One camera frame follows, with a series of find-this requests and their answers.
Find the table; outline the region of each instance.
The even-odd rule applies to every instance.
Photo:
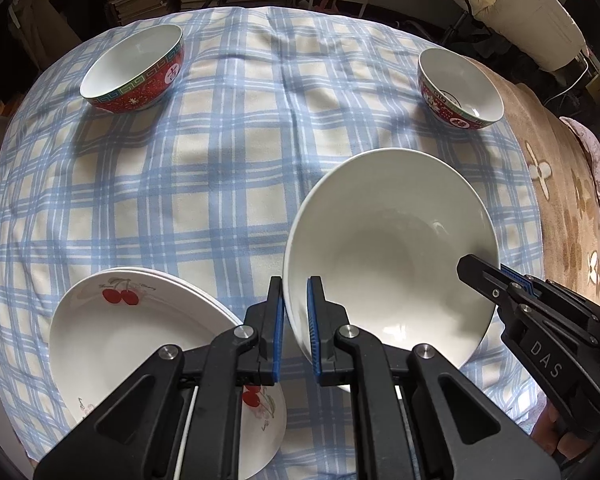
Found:
[[[129,114],[90,107],[78,93],[89,66],[155,23],[184,30],[168,94]],[[48,364],[51,317],[72,284],[107,267],[153,267],[244,316],[282,272],[302,199],[355,153],[401,146],[449,163],[487,206],[503,263],[542,276],[522,150],[505,120],[473,132],[430,113],[416,86],[428,46],[362,20],[223,7],[108,30],[38,79],[0,154],[0,394],[30,457],[75,423]],[[463,371],[520,422],[537,387],[501,330],[495,317]],[[345,478],[355,469],[348,395],[317,387],[292,338],[284,357],[285,441],[256,477]]]

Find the metal screw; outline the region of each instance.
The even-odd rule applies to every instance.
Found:
[[[427,343],[417,345],[415,351],[423,359],[431,359],[436,354],[436,349]]]
[[[360,334],[360,329],[355,325],[343,325],[338,329],[342,337],[353,339]]]
[[[234,335],[240,339],[248,339],[253,335],[253,327],[240,325],[234,328]]]
[[[160,359],[165,361],[171,361],[176,355],[178,355],[178,347],[174,345],[165,345],[158,350]]]

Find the white cord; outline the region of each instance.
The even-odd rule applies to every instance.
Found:
[[[564,90],[563,92],[560,92],[559,94],[554,95],[553,97],[549,97],[544,103],[542,103],[542,106],[546,106],[546,104],[549,101],[553,101],[555,98],[560,97],[563,94],[566,94],[569,90],[571,90],[574,86],[576,86],[580,79],[582,79],[584,77],[584,75],[587,73],[587,70],[589,70],[589,63],[587,62],[587,58],[583,56],[584,59],[584,64],[585,64],[585,69],[584,72],[582,74],[580,74],[580,77],[576,79],[576,81],[566,90]]]

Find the stack of plates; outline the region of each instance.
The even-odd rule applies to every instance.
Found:
[[[80,421],[160,346],[197,348],[237,325],[221,303],[175,276],[138,267],[104,270],[72,286],[58,304],[49,336],[51,372]],[[245,389],[241,480],[270,462],[285,428],[279,384]]]

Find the brown blanket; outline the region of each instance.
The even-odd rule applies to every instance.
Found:
[[[476,65],[500,92],[525,154],[540,207],[545,278],[600,305],[600,208],[579,140],[527,86]]]

